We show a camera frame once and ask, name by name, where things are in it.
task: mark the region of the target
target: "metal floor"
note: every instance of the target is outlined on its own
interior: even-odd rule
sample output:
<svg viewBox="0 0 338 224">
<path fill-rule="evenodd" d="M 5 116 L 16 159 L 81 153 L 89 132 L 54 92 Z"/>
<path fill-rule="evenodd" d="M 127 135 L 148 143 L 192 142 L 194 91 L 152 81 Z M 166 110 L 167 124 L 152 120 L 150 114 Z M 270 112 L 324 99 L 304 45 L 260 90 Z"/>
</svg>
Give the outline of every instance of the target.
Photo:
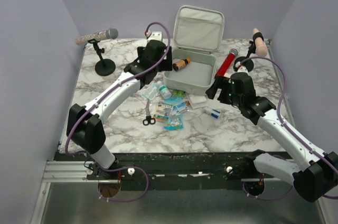
<svg viewBox="0 0 338 224">
<path fill-rule="evenodd" d="M 266 181 L 264 196 L 282 195 L 289 185 Z M 120 192 L 132 198 L 139 192 Z M 318 202 L 308 203 L 295 192 L 266 202 L 247 198 L 242 191 L 149 191 L 131 203 L 98 199 L 94 183 L 53 183 L 43 214 L 44 224 L 318 224 L 324 223 Z"/>
</svg>

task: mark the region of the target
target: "case lid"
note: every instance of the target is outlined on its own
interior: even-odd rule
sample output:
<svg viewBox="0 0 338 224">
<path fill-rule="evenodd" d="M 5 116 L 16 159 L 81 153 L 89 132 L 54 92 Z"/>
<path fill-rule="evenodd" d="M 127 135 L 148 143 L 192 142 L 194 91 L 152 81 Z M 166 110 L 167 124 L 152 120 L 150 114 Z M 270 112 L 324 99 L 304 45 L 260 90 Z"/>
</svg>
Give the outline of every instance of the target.
<svg viewBox="0 0 338 224">
<path fill-rule="evenodd" d="M 219 50 L 223 31 L 222 13 L 182 6 L 176 16 L 173 41 L 179 48 L 214 52 Z"/>
</svg>

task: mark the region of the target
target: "silver microphone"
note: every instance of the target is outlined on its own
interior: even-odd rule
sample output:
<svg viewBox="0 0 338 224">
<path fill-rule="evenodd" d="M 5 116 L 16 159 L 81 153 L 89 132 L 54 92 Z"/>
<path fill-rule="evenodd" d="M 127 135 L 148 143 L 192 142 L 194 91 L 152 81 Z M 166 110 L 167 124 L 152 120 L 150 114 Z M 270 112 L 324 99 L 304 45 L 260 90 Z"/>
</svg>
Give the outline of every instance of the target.
<svg viewBox="0 0 338 224">
<path fill-rule="evenodd" d="M 95 39 L 96 41 L 103 41 L 107 39 L 116 39 L 118 37 L 117 29 L 112 27 L 106 31 L 97 32 L 91 35 L 83 35 L 75 39 L 77 45 L 82 45 L 87 43 L 89 40 Z"/>
</svg>

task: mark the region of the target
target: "white box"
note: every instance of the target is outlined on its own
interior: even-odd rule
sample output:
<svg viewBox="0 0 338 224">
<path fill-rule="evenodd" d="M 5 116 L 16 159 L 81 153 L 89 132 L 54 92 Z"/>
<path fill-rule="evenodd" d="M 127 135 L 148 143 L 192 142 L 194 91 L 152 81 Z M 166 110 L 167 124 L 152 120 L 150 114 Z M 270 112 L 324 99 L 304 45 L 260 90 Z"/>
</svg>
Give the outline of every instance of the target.
<svg viewBox="0 0 338 224">
<path fill-rule="evenodd" d="M 173 63 L 190 58 L 180 71 L 164 72 L 164 85 L 189 94 L 205 95 L 213 84 L 217 59 L 224 31 L 222 13 L 193 6 L 182 6 L 176 16 L 172 50 Z"/>
</svg>

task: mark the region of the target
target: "black scissors handle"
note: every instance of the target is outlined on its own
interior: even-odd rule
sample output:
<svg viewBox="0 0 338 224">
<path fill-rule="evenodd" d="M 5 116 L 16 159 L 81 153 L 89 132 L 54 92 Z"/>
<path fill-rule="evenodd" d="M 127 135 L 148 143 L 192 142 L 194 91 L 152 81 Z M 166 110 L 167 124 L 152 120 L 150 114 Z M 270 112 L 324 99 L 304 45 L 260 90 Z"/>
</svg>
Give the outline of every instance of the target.
<svg viewBox="0 0 338 224">
<path fill-rule="evenodd" d="M 143 120 L 143 125 L 153 125 L 156 123 L 156 119 L 151 116 L 146 116 L 146 119 Z"/>
</svg>

